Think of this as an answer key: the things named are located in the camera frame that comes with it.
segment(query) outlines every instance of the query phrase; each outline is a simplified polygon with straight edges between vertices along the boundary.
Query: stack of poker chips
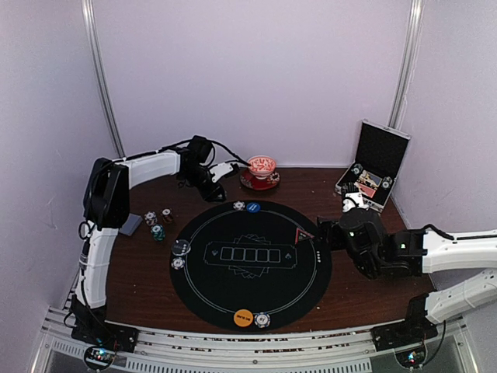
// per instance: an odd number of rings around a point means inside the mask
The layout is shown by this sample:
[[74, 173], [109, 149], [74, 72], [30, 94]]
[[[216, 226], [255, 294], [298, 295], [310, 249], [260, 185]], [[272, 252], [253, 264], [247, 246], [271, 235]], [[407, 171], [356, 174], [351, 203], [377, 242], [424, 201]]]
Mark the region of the stack of poker chips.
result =
[[145, 222], [147, 225], [156, 225], [157, 224], [157, 215], [153, 211], [149, 211], [145, 214]]
[[154, 225], [151, 229], [150, 232], [152, 233], [152, 236], [154, 237], [155, 241], [162, 241], [165, 238], [165, 230], [164, 227], [160, 224]]
[[164, 210], [162, 210], [161, 216], [162, 216], [162, 220], [166, 224], [172, 223], [172, 221], [174, 220], [172, 217], [172, 211], [170, 208], [165, 208]]

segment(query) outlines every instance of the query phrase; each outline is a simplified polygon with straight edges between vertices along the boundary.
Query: dark wooden surface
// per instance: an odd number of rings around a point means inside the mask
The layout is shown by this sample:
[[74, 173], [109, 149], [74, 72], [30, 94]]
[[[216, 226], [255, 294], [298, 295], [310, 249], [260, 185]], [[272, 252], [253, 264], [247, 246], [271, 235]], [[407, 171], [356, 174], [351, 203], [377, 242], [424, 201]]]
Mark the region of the dark wooden surface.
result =
[[[341, 199], [334, 186], [343, 169], [281, 169], [277, 190], [254, 192], [240, 186], [238, 176], [223, 180], [228, 200], [260, 199], [285, 204], [312, 221], [340, 216]], [[119, 235], [107, 279], [107, 318], [137, 326], [202, 333], [229, 333], [199, 319], [175, 293], [169, 279], [170, 247], [192, 218], [212, 207], [194, 188], [178, 189], [167, 176], [131, 191], [131, 212], [143, 215], [163, 208], [173, 210], [175, 222], [166, 225], [166, 239], [155, 242], [142, 223], [132, 237]], [[389, 232], [405, 226], [389, 202], [381, 215]], [[333, 253], [332, 280], [316, 308], [304, 318], [274, 333], [333, 330], [366, 326], [405, 317], [410, 298], [433, 289], [428, 277], [367, 280], [357, 272], [345, 251]]]

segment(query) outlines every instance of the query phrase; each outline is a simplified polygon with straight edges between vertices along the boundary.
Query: white corner wall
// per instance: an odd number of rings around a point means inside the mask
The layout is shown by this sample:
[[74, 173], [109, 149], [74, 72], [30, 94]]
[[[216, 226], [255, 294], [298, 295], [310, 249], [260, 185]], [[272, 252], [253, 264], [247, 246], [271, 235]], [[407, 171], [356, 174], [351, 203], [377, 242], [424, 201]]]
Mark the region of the white corner wall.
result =
[[388, 123], [410, 8], [410, 0], [96, 0], [127, 155], [202, 134], [244, 158], [349, 166], [360, 121]]
[[0, 5], [0, 370], [26, 372], [76, 273], [92, 163], [114, 157], [81, 2]]
[[[395, 200], [408, 225], [497, 227], [497, 2], [426, 2], [402, 130], [412, 135]], [[433, 276], [445, 288], [472, 274]], [[466, 315], [481, 371], [495, 373], [497, 304]]]

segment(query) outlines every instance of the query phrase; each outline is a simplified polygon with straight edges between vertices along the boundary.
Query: round poker mat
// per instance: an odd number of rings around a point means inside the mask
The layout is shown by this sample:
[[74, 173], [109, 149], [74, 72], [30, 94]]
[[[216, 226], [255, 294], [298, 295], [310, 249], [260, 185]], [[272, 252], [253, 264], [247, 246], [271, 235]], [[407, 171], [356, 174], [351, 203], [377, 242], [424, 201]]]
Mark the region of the round poker mat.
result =
[[[273, 202], [242, 202], [242, 208], [213, 207], [181, 231], [177, 239], [189, 242], [190, 251], [181, 256], [184, 262], [171, 255], [171, 280], [201, 319], [238, 332], [264, 332], [301, 318], [319, 302], [332, 274], [331, 252], [300, 212]], [[238, 326], [235, 313], [244, 309], [266, 313], [270, 324]]]

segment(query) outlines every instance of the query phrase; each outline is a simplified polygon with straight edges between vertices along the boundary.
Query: metal pole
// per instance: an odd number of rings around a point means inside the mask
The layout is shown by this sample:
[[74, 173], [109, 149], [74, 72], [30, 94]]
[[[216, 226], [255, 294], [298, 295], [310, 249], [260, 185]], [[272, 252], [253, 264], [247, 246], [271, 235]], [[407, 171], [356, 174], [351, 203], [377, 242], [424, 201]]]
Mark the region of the metal pole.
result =
[[125, 156], [123, 143], [117, 130], [116, 118], [112, 104], [110, 102], [109, 90], [107, 88], [106, 76], [103, 71], [102, 56], [100, 54], [99, 39], [97, 37], [95, 16], [93, 14], [93, 1], [82, 0], [83, 17], [85, 19], [86, 33], [90, 47], [92, 48], [93, 64], [95, 66], [96, 78], [99, 84], [100, 100], [102, 101], [103, 112], [106, 117], [107, 127], [109, 128], [112, 143], [116, 149], [116, 153], [120, 158]]
[[412, 73], [412, 62], [415, 59], [416, 47], [419, 39], [419, 30], [422, 16], [422, 1], [412, 0], [411, 16], [407, 35], [405, 38], [404, 57], [402, 58], [401, 72], [398, 77], [397, 92], [395, 93], [394, 105], [391, 109], [388, 126], [399, 130], [401, 127], [402, 104], [405, 101], [405, 94]]

